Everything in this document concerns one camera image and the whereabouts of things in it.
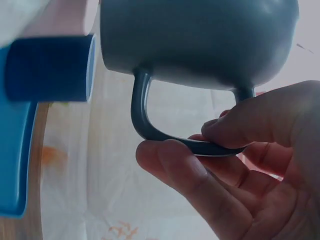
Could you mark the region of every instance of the blue object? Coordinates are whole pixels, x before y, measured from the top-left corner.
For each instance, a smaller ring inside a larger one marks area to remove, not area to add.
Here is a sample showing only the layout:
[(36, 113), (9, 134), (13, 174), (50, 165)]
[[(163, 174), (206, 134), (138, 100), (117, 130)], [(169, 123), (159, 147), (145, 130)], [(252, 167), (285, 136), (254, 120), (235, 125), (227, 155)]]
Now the blue object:
[(29, 153), (38, 104), (8, 100), (4, 71), (9, 51), (10, 47), (0, 48), (0, 216), (18, 218), (27, 205)]
[(18, 39), (5, 67), (11, 101), (87, 102), (95, 74), (96, 37)]

